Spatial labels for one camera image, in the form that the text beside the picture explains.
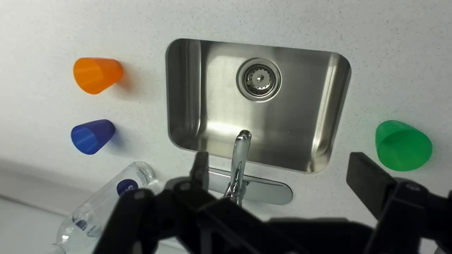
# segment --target green cup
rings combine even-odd
[[[388,121],[375,132],[377,155],[382,166],[394,171],[412,171],[432,156],[430,140],[413,128]]]

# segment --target stainless steel sink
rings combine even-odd
[[[173,145],[230,159],[240,131],[248,162],[314,173],[327,166],[350,66],[338,54],[173,42],[166,52]]]

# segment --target clear plastic bottle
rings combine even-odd
[[[57,229],[56,249],[63,253],[91,253],[120,195],[138,188],[148,188],[155,195],[160,191],[152,169],[145,163],[132,163],[73,211]]]

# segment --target drain strainer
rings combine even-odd
[[[279,87],[281,74],[266,60],[245,61],[237,73],[237,88],[249,101],[269,101],[278,94]]]

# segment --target faucet spout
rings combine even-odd
[[[234,202],[238,207],[241,205],[241,198],[245,191],[242,176],[249,146],[251,133],[247,131],[240,132],[240,135],[235,138],[234,150],[231,155],[230,183],[224,193],[224,198]]]

